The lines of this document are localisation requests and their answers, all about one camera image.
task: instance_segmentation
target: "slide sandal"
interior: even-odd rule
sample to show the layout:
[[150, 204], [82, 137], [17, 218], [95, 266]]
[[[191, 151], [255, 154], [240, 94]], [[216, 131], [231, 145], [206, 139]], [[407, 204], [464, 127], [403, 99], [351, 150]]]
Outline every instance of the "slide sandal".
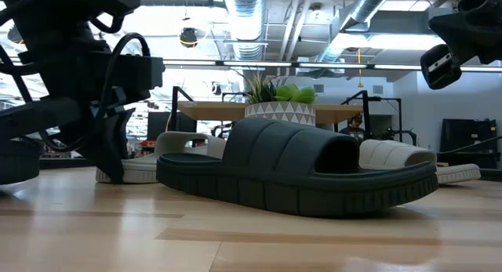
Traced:
[[285, 121], [246, 118], [232, 129], [223, 159], [163, 154], [157, 179], [205, 198], [298, 216], [374, 212], [438, 189], [430, 162], [402, 169], [358, 167], [357, 141]]
[[[191, 140], [206, 140], [203, 147], [186, 147]], [[157, 138], [155, 151], [142, 158], [122, 160], [124, 168], [124, 183], [157, 183], [157, 159], [161, 154], [188, 153], [204, 154], [212, 158], [222, 158], [225, 140], [206, 134], [192, 132], [164, 132]], [[111, 183], [110, 177], [104, 172], [96, 170], [96, 181]]]
[[[424, 161], [436, 164], [433, 151], [395, 141], [366, 140], [360, 146], [359, 164], [364, 169], [396, 169]], [[474, 164], [438, 167], [439, 184], [460, 183], [481, 178]]]

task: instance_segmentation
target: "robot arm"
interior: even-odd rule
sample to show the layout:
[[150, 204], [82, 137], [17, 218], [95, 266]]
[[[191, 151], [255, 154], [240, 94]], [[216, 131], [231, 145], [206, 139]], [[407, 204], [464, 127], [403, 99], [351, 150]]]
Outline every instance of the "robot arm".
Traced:
[[[132, 110], [124, 105], [150, 97], [162, 86], [162, 58], [150, 57], [143, 36], [126, 34], [113, 50], [96, 40], [89, 23], [116, 33], [140, 0], [4, 0], [0, 24], [13, 19], [27, 51], [16, 67], [0, 47], [0, 73], [13, 76], [26, 104], [0, 111], [0, 140], [39, 132], [56, 151], [76, 150], [121, 183], [121, 159], [126, 158], [126, 122]], [[114, 17], [110, 27], [97, 17]], [[121, 55], [133, 39], [140, 41], [142, 56]], [[39, 73], [49, 95], [33, 101], [21, 78]], [[46, 129], [59, 126], [59, 148]]]
[[429, 26], [446, 43], [420, 60], [431, 89], [460, 79], [460, 66], [475, 56], [483, 64], [502, 60], [502, 0], [461, 0], [458, 13], [436, 16]]

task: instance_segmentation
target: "dark green slide sandal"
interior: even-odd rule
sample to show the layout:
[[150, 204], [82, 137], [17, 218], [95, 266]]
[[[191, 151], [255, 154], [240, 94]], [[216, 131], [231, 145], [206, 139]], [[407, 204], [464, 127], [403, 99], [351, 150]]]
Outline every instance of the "dark green slide sandal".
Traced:
[[223, 159], [164, 154], [157, 179], [205, 198], [312, 217], [375, 212], [438, 189], [430, 162], [380, 171], [360, 169], [358, 160], [351, 136], [247, 118], [232, 129]]

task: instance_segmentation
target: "wooden table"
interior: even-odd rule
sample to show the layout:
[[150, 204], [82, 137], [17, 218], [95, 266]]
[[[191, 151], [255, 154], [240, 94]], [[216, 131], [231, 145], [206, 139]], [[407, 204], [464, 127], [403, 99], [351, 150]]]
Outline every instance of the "wooden table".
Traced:
[[1, 272], [499, 272], [502, 183], [442, 187], [357, 219], [314, 219], [107, 185], [95, 169], [0, 187]]
[[[248, 103], [178, 102], [178, 109], [194, 120], [239, 121]], [[362, 106], [314, 104], [316, 122], [337, 124], [362, 113]]]

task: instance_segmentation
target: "green plant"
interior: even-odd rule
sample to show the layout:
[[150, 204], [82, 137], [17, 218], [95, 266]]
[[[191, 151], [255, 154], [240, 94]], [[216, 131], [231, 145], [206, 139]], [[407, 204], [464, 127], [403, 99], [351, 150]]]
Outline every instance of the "green plant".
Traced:
[[312, 87], [298, 89], [296, 85], [274, 84], [273, 78], [266, 78], [260, 72], [253, 74], [251, 81], [244, 74], [236, 71], [249, 86], [249, 103], [267, 103], [272, 101], [289, 101], [295, 103], [311, 104], [315, 102], [315, 90]]

